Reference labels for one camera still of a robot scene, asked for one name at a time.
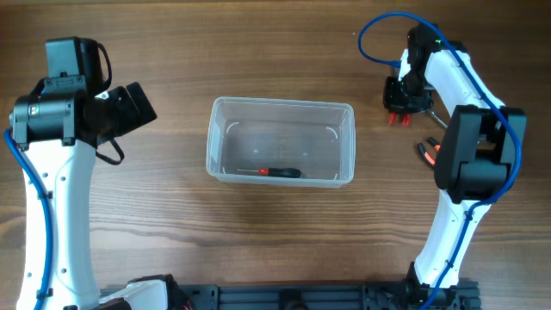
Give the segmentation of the red handled snips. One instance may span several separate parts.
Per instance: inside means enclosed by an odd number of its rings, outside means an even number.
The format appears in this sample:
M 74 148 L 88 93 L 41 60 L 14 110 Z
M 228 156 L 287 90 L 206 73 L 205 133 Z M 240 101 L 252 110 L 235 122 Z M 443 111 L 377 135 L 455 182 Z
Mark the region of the red handled snips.
M 389 125 L 394 125 L 395 123 L 397 123 L 399 121 L 402 126 L 408 127 L 410 125 L 411 118 L 412 118 L 411 114 L 398 114 L 398 113 L 395 113 L 395 112 L 391 112 L 389 114 L 388 124 Z

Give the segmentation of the silver L-shaped wrench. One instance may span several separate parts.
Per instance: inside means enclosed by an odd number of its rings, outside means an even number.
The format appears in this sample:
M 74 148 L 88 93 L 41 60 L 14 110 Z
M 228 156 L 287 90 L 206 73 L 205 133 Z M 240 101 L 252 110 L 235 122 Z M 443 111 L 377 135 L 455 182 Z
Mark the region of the silver L-shaped wrench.
M 444 122 L 436 113 L 434 110 L 430 109 L 426 111 L 426 114 L 437 124 L 439 124 L 443 128 L 447 128 L 448 125 L 446 122 Z

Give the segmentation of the orange black pliers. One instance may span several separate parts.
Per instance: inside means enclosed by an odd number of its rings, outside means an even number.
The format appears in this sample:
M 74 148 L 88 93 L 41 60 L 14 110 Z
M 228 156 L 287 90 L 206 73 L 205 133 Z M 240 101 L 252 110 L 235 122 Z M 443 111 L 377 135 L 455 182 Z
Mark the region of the orange black pliers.
M 417 152 L 418 155 L 423 159 L 423 161 L 431 168 L 433 169 L 436 164 L 436 155 L 440 151 L 441 144 L 438 140 L 436 140 L 433 137 L 429 137 L 426 139 L 426 142 L 434 149 L 433 154 L 431 154 L 425 147 L 425 144 L 423 142 L 417 143 Z

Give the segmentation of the clear plastic container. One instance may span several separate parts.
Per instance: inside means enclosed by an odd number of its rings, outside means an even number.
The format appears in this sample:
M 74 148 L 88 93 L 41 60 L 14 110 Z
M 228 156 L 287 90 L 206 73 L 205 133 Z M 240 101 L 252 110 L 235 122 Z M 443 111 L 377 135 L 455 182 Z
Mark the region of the clear plastic container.
M 355 173 L 354 109 L 346 103 L 221 96 L 214 101 L 206 170 L 223 183 L 339 188 Z M 300 178 L 238 169 L 295 168 Z

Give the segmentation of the black red screwdriver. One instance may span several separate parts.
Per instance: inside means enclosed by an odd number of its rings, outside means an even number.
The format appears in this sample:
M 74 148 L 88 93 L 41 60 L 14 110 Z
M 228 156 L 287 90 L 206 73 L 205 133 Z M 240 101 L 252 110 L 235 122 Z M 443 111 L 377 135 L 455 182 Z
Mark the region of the black red screwdriver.
M 300 178 L 301 171 L 295 168 L 261 168 L 255 170 L 238 169 L 240 172 L 249 172 L 264 177 Z

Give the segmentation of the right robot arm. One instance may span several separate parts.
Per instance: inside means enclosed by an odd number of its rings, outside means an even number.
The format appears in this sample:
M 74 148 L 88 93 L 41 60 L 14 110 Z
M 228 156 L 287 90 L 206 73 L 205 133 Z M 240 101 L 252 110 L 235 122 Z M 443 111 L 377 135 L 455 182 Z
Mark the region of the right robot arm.
M 481 82 L 467 49 L 449 41 L 437 25 L 420 22 L 387 78 L 383 105 L 402 121 L 433 108 L 437 93 L 450 120 L 433 169 L 439 202 L 423 250 L 411 263 L 400 305 L 405 309 L 450 307 L 458 298 L 459 268 L 481 218 L 518 175 L 526 115 L 507 108 Z

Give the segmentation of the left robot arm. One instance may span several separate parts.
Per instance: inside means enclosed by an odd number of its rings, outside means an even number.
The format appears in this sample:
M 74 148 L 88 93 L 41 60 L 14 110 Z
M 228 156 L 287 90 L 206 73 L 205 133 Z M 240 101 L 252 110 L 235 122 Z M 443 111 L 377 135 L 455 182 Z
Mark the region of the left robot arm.
M 137 83 L 113 87 L 105 47 L 68 37 L 46 43 L 48 74 L 18 98 L 4 133 L 26 189 L 20 309 L 176 309 L 170 275 L 101 295 L 90 255 L 90 184 L 98 147 L 157 117 Z

